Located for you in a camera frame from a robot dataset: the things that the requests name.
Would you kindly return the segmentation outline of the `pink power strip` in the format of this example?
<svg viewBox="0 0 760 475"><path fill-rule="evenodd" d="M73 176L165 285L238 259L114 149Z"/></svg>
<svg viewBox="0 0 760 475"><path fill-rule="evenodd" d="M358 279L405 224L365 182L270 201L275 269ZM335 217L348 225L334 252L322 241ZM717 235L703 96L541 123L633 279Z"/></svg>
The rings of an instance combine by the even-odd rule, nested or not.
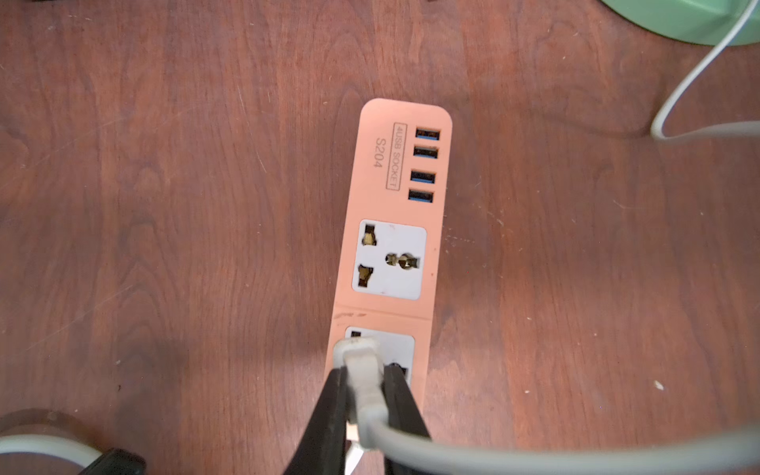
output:
<svg viewBox="0 0 760 475"><path fill-rule="evenodd" d="M373 99L360 113L329 348L371 338L425 400L452 120L439 106Z"/></svg>

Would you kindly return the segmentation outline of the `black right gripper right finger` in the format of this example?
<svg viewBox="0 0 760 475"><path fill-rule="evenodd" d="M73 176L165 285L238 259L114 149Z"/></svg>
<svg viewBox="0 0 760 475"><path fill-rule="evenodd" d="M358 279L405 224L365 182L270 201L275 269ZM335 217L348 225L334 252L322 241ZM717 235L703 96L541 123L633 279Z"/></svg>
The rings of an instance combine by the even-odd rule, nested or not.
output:
<svg viewBox="0 0 760 475"><path fill-rule="evenodd" d="M431 439L419 407L406 380L405 370L397 363L384 366L382 391L389 409L389 426L392 429ZM429 475L384 455L386 475Z"/></svg>

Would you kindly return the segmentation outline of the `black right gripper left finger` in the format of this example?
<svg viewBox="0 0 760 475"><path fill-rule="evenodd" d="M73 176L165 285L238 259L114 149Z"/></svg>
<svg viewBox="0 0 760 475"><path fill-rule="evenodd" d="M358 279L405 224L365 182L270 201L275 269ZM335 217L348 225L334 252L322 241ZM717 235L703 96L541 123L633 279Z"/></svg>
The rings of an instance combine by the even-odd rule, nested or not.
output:
<svg viewBox="0 0 760 475"><path fill-rule="evenodd" d="M344 475L348 371L333 369L284 474Z"/></svg>

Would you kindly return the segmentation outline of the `green and cream desk fan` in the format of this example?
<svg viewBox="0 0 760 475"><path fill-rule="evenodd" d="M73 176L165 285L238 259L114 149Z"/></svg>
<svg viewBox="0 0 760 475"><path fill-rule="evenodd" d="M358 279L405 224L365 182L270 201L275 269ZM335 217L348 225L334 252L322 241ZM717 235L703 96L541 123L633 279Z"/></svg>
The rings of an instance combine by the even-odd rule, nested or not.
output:
<svg viewBox="0 0 760 475"><path fill-rule="evenodd" d="M749 6L747 0L602 0L627 21L683 43L715 46Z"/></svg>

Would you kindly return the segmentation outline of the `white fan power cord plug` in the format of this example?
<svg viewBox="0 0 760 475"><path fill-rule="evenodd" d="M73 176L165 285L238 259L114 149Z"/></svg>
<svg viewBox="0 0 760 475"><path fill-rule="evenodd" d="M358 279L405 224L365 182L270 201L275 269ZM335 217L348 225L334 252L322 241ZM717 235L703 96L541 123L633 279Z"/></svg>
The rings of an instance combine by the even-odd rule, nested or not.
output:
<svg viewBox="0 0 760 475"><path fill-rule="evenodd" d="M712 59L599 1L387 5L381 70L451 116L425 400L389 426L344 338L346 433L429 474L759 470L759 53Z"/></svg>

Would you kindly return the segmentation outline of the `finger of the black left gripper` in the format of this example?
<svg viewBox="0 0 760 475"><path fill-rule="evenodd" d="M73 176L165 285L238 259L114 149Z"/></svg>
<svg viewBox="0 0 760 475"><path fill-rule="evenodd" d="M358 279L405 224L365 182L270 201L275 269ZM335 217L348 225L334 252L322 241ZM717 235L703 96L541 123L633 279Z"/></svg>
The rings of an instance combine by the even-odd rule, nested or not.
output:
<svg viewBox="0 0 760 475"><path fill-rule="evenodd" d="M146 461L137 454L112 448L84 467L79 475L145 475Z"/></svg>

